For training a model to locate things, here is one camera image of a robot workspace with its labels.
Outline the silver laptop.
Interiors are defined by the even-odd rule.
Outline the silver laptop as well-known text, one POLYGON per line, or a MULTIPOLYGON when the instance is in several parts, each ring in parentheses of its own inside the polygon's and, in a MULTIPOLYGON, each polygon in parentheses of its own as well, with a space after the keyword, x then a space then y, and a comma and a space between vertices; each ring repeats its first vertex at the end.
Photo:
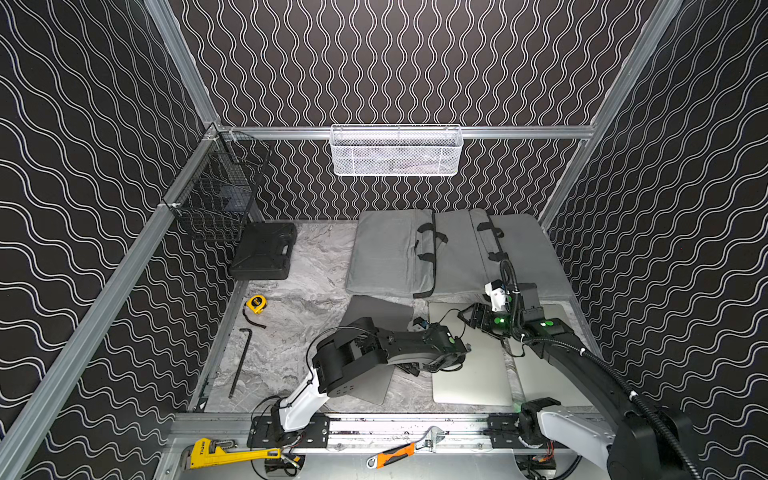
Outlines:
POLYGON ((462 369, 432 375, 433 400, 439 404, 512 407, 513 396, 503 348, 498 340, 467 326, 459 317, 466 305, 429 304, 429 320, 442 320, 450 332, 470 347, 462 369))
POLYGON ((516 354, 524 350, 523 356, 520 354, 513 361, 525 401, 551 397, 565 407, 592 407, 592 403, 563 373, 539 358, 529 347, 523 348, 516 340, 510 340, 509 346, 516 354))

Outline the grey laptop bag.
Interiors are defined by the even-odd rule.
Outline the grey laptop bag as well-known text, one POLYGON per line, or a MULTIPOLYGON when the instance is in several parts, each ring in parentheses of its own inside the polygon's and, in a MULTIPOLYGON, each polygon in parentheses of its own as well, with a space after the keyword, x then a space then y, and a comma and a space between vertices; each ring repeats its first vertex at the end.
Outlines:
POLYGON ((356 295, 430 297, 438 249, 447 243, 432 210, 365 211, 358 219, 346 290, 356 295))
POLYGON ((503 232, 500 244, 521 283, 535 283, 541 300, 573 296, 572 287, 549 238, 528 214, 491 215, 503 232))
POLYGON ((485 285, 500 278, 503 255, 496 228, 485 210, 437 213, 436 227, 447 242, 438 241, 433 294, 482 295, 485 285))

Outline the dark grey laptop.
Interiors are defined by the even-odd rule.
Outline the dark grey laptop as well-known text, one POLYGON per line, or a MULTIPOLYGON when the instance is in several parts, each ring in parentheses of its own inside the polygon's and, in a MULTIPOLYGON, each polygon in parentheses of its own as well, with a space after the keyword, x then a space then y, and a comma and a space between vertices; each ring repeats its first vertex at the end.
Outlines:
MULTIPOLYGON (((378 328, 406 331, 414 318, 414 309, 410 305, 354 295, 342 317, 340 326, 348 326, 364 317, 370 317, 378 328)), ((379 367, 368 373, 356 386, 352 396, 371 404, 383 405, 395 369, 395 366, 379 367)))

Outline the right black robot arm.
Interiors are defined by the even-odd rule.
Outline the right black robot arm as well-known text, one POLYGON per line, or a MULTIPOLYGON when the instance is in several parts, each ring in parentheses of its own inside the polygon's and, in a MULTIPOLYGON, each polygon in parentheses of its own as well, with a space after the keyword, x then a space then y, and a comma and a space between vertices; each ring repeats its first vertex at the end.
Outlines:
POLYGON ((518 341, 558 370, 596 410, 572 412, 553 397, 526 401, 514 428, 520 442, 563 444, 612 479, 700 478, 691 452, 693 427, 685 415, 634 389, 566 321, 548 316, 536 302, 525 303, 526 294, 537 294, 535 285, 512 291, 494 281, 487 288, 487 302, 461 310, 459 319, 497 340, 518 341))

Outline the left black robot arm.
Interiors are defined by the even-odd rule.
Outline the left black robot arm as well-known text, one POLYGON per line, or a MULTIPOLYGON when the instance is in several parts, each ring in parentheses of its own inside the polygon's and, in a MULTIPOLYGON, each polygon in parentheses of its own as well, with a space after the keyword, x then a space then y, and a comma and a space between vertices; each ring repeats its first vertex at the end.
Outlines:
POLYGON ((280 435, 298 432, 331 398, 350 395, 362 379, 389 366, 404 365, 415 373, 461 368, 471 348, 440 323, 421 331, 392 331, 376 326, 369 317, 327 329, 307 355, 308 373, 302 383, 272 407, 280 435))

